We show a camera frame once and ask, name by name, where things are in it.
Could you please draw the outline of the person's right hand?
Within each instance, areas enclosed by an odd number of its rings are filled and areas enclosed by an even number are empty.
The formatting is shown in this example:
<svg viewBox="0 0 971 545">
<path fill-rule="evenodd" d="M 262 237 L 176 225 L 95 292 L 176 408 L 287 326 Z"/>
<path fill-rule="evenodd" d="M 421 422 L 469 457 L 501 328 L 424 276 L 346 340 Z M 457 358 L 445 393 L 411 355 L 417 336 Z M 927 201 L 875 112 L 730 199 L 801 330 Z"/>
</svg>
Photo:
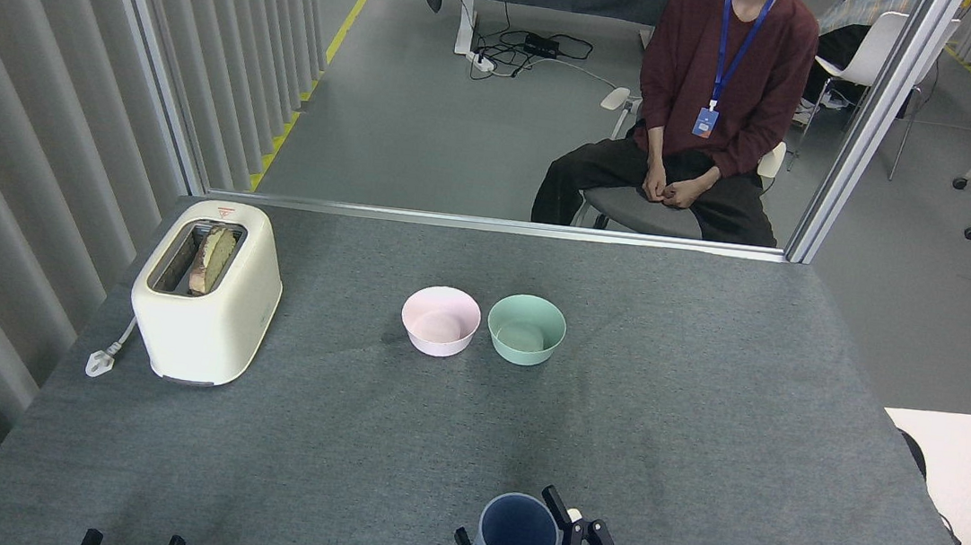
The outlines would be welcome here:
<svg viewBox="0 0 971 545">
<path fill-rule="evenodd" d="M 667 173 L 660 166 L 650 166 L 644 175 L 642 192 L 652 203 L 668 204 L 674 198 L 675 190 L 669 185 Z"/>
</svg>

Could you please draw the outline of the person's left hand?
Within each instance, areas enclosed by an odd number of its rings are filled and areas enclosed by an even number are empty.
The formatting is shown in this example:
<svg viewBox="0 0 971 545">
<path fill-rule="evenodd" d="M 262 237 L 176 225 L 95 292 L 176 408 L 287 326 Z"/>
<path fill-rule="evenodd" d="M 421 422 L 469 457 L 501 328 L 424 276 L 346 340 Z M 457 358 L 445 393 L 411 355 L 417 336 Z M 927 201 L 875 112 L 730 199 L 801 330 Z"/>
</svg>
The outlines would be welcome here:
<svg viewBox="0 0 971 545">
<path fill-rule="evenodd" d="M 669 183 L 661 192 L 661 203 L 669 207 L 690 208 L 721 177 L 719 171 L 712 167 L 696 178 Z"/>
</svg>

